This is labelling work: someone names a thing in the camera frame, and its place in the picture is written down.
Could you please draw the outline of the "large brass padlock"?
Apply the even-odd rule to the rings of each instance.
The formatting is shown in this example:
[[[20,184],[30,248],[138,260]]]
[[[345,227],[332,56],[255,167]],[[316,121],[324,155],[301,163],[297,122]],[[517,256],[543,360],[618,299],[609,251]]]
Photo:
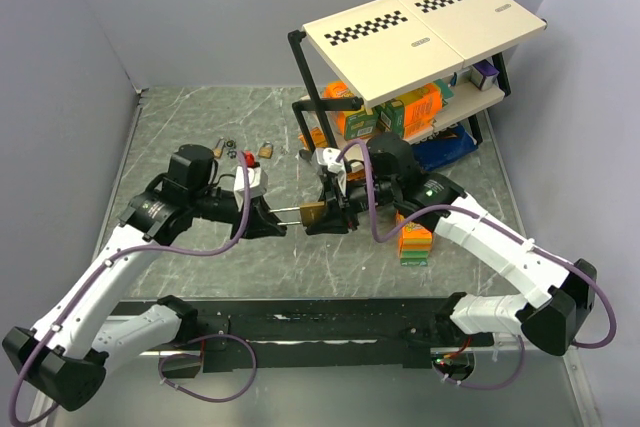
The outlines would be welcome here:
[[[300,220],[298,222],[294,221],[293,225],[298,223],[303,225],[304,227],[308,227],[318,222],[325,215],[326,210],[327,204],[325,201],[316,201],[300,204],[293,207],[271,209],[270,212],[274,214],[289,212],[298,213]]]

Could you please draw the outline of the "medium brass padlock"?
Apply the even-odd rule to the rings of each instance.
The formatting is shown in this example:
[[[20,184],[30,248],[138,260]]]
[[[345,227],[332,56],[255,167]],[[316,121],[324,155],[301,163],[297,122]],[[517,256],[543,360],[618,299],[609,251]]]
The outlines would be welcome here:
[[[265,141],[262,143],[260,148],[258,149],[258,157],[262,159],[271,159],[274,152],[274,145],[270,141]]]

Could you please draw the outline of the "small brass padlock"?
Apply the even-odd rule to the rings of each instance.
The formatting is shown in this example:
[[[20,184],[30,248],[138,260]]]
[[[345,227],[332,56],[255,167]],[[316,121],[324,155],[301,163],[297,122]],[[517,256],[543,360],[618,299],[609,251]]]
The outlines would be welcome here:
[[[214,148],[213,148],[213,155],[215,159],[220,159],[223,155],[225,149],[225,138],[221,137],[218,139],[218,141],[216,142]]]

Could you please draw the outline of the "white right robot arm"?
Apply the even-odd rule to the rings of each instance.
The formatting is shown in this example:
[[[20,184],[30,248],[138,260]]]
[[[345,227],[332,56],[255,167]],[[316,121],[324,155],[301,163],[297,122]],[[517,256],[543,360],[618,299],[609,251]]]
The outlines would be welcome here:
[[[324,211],[309,235],[346,234],[358,215],[393,206],[406,219],[465,249],[515,289],[514,295],[451,295],[437,320],[438,337],[459,345],[469,335],[523,336],[543,352],[562,356],[593,309],[597,270],[584,259],[553,255],[492,216],[463,187],[422,169],[410,144],[393,133],[358,140],[364,176],[347,178],[344,151],[317,148],[312,163],[322,181]]]

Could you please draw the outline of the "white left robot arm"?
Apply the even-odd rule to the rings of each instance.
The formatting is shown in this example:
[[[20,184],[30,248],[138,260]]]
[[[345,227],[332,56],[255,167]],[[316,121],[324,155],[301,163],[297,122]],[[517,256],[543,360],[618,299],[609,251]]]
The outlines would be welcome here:
[[[103,250],[71,290],[30,328],[14,327],[2,347],[20,381],[67,411],[84,406],[107,375],[159,345],[191,346],[198,335],[198,311],[166,296],[116,328],[104,323],[132,282],[196,219],[231,225],[231,238],[209,256],[228,251],[240,239],[283,236],[264,196],[268,177],[252,154],[239,155],[232,190],[213,178],[211,149],[186,144],[171,155],[168,169],[134,196]]]

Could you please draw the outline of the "Sponge Daddy sponge pack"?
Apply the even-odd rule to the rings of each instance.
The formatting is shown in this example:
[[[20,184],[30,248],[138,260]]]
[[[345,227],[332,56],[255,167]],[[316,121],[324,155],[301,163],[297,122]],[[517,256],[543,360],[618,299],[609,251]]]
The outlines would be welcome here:
[[[397,237],[399,263],[404,267],[424,267],[433,247],[434,236],[420,224],[409,222]]]

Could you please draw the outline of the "green box left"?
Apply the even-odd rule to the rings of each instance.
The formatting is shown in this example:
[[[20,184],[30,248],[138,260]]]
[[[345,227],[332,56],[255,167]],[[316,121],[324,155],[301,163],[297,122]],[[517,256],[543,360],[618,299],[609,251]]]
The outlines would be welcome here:
[[[377,112],[368,113],[366,110],[349,112],[343,122],[344,139],[353,140],[370,136],[377,127],[378,118]]]

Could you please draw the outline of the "green box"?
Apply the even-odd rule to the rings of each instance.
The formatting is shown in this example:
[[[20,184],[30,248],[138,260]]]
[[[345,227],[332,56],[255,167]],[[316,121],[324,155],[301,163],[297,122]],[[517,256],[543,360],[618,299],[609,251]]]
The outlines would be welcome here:
[[[425,131],[432,124],[433,118],[429,121],[422,120],[404,125],[403,107],[396,99],[377,106],[376,110],[379,115],[381,129],[383,131],[393,132],[403,139]]]
[[[366,110],[349,112],[343,122],[344,139],[353,140],[370,136],[377,127],[378,118],[377,112],[368,113]]]

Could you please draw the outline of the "green box right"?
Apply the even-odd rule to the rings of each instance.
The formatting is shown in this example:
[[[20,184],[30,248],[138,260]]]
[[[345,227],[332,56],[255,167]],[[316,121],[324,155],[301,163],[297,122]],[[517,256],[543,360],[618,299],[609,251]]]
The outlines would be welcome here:
[[[432,124],[433,118],[429,121],[422,120],[404,125],[403,107],[396,99],[377,106],[376,110],[379,115],[381,129],[383,131],[393,132],[403,139],[425,131]]]

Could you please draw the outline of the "blue snack bag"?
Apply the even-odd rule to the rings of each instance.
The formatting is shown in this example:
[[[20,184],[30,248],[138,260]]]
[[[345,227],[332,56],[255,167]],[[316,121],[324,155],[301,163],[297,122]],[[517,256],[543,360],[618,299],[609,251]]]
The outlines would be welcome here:
[[[454,163],[477,148],[475,139],[459,123],[412,145],[416,161],[427,171]]]

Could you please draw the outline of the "orange chip bag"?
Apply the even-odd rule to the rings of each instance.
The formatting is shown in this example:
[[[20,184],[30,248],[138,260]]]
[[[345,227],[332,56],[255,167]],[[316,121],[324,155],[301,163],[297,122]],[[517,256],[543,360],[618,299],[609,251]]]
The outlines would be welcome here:
[[[345,116],[349,112],[366,110],[363,106],[357,106],[353,102],[355,95],[342,81],[334,81],[329,83],[324,90],[323,97],[325,100],[330,101],[332,110],[329,111],[329,114],[331,115],[331,118],[342,137],[342,128]]]

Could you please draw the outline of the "orange box on shelf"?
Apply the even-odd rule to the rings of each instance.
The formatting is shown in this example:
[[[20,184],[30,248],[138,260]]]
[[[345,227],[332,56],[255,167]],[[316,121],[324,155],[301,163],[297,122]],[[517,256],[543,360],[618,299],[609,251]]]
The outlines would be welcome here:
[[[429,121],[442,109],[442,93],[435,83],[401,94],[396,100],[403,107],[404,125]]]

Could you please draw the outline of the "purple white small box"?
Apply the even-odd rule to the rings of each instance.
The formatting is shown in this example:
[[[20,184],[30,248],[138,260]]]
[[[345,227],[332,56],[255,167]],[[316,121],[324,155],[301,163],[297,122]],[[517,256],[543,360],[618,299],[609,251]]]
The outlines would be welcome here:
[[[493,86],[499,74],[500,70],[489,60],[484,59],[471,66],[470,81],[478,90],[486,91]]]

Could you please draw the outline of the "cream folding shelf rack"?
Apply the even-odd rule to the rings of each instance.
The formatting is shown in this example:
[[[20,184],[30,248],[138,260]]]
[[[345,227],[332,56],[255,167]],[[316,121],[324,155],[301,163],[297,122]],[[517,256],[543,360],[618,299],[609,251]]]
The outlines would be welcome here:
[[[434,133],[500,102],[511,93],[503,54],[543,32],[546,20],[515,0],[375,0],[289,32],[288,42],[308,96],[292,109],[309,144],[305,113],[315,115],[330,146],[336,146],[327,117],[332,107],[318,92],[302,49],[308,41],[334,74],[366,109],[437,79],[489,60],[500,74],[488,92],[476,99],[467,88]]]

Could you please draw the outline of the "aluminium rail frame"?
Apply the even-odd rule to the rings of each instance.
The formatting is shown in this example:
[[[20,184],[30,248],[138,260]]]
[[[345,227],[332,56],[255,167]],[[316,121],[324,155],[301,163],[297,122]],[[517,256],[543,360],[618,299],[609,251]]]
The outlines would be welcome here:
[[[474,391],[432,370],[396,365],[259,370],[237,400],[201,402],[160,384],[155,354],[108,379],[75,412],[47,426],[601,426],[576,351],[530,348],[510,386]]]

